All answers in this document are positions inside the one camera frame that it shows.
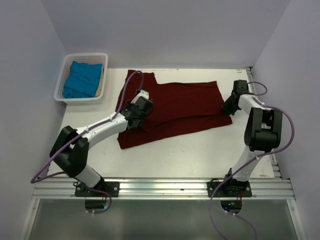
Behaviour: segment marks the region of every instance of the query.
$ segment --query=white table surface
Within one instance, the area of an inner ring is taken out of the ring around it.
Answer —
[[[158,83],[198,83],[217,81],[224,100],[234,80],[247,80],[245,70],[236,69],[140,69],[154,72]],[[83,127],[112,114],[128,69],[108,69],[105,92],[100,105],[68,106],[62,128]],[[103,177],[113,178],[223,178],[239,159],[243,149],[248,116],[237,111],[233,124],[170,137],[121,150],[115,134],[88,154],[87,163]],[[53,162],[49,173],[61,171]],[[252,178],[274,178],[269,156],[254,169]]]

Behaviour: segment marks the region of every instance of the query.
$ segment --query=metal frame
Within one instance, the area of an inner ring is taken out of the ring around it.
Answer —
[[[249,81],[252,82],[251,68],[246,67],[245,70]],[[256,92],[255,86],[252,85],[251,87],[252,91]],[[252,201],[287,200],[297,237],[299,240],[305,240],[306,235],[297,213],[291,181],[281,179],[274,154],[271,155],[271,164],[275,178],[250,179],[252,197],[244,197],[243,199]],[[119,197],[115,198],[119,200],[209,200],[207,182],[211,178],[105,178],[105,180],[120,182]],[[54,177],[35,185],[19,240],[29,239],[41,199],[81,199],[81,197],[74,196],[75,187],[73,182],[75,180],[72,178]],[[232,197],[213,198],[214,201],[233,199]]]
[[[108,182],[120,182],[117,199],[130,200],[208,200],[207,182],[211,178],[105,178]],[[72,199],[75,187],[72,178],[52,178],[36,184],[33,199]],[[290,180],[279,178],[251,179],[252,196],[248,200],[293,200]],[[234,197],[214,198],[233,200]]]

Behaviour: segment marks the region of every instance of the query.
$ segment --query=glass panel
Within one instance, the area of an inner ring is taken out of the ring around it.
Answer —
[[[219,240],[207,200],[120,200],[105,213],[85,213],[83,199],[41,200],[31,240]],[[231,240],[254,239],[243,220],[225,214],[213,202],[213,216]],[[285,200],[243,200],[241,216],[257,229],[259,240],[296,240]]]

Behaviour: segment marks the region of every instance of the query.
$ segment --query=fabric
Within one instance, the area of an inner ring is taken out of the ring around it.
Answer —
[[[134,70],[128,71],[126,81],[133,72]],[[154,111],[145,118],[141,127],[119,133],[118,142],[121,149],[232,124],[231,118],[221,113],[224,100],[216,81],[158,84],[154,73],[143,75],[142,89],[149,92]],[[124,106],[127,100],[135,97],[140,83],[141,76],[134,75],[127,85]]]
[[[96,89],[95,97],[100,96],[103,82],[104,82],[104,66],[101,67],[100,82],[99,82],[98,88]]]
[[[100,82],[102,64],[73,61],[62,95],[66,99],[93,98]]]

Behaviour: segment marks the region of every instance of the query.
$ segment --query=black mounting plate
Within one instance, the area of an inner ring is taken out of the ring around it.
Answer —
[[[211,198],[211,195],[214,193],[214,190],[216,187],[220,184],[220,181],[208,181],[206,183],[206,188],[208,191],[208,197]],[[251,186],[250,183],[247,184],[247,188],[244,189],[242,192],[242,197],[243,198],[250,198],[252,197],[252,192],[251,192]],[[218,191],[216,191],[214,198],[230,198],[230,197],[238,197],[239,196],[239,191],[235,188],[229,188],[228,191],[224,188],[224,186],[221,186]]]
[[[120,182],[118,181],[105,181],[102,185],[103,189],[110,194],[112,198],[117,198],[119,196]],[[90,198],[90,197],[104,197],[105,195],[88,191],[83,185],[75,188],[74,196],[80,198]]]

